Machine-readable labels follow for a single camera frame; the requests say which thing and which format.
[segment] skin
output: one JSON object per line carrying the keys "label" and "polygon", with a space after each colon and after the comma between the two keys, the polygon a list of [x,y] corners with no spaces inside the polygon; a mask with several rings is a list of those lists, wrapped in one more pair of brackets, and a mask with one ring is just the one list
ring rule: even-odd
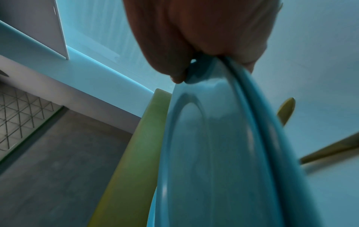
{"label": "skin", "polygon": [[279,0],[123,0],[149,64],[185,80],[193,56],[231,56],[253,71],[267,47]]}

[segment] concrete floor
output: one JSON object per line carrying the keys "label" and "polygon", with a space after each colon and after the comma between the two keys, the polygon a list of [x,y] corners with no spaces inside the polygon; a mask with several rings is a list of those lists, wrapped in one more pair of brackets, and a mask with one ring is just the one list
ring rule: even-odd
{"label": "concrete floor", "polygon": [[0,226],[87,225],[131,134],[65,110],[0,164]]}

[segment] blue plate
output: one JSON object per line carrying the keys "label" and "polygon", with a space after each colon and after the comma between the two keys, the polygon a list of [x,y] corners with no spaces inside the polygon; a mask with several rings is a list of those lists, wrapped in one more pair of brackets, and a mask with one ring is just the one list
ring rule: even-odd
{"label": "blue plate", "polygon": [[319,225],[278,120],[253,84],[230,59],[202,55],[175,87],[156,227]]}

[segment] geometric patterned rug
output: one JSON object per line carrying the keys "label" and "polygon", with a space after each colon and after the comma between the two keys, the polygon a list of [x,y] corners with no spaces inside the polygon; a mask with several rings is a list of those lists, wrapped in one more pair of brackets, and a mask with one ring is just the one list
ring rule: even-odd
{"label": "geometric patterned rug", "polygon": [[0,161],[61,107],[0,83]]}

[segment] floor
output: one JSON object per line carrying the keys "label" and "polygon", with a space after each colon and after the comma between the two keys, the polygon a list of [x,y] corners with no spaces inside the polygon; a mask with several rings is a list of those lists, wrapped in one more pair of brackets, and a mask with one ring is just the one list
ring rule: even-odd
{"label": "floor", "polygon": [[0,163],[1,227],[86,226],[130,138],[61,110]]}

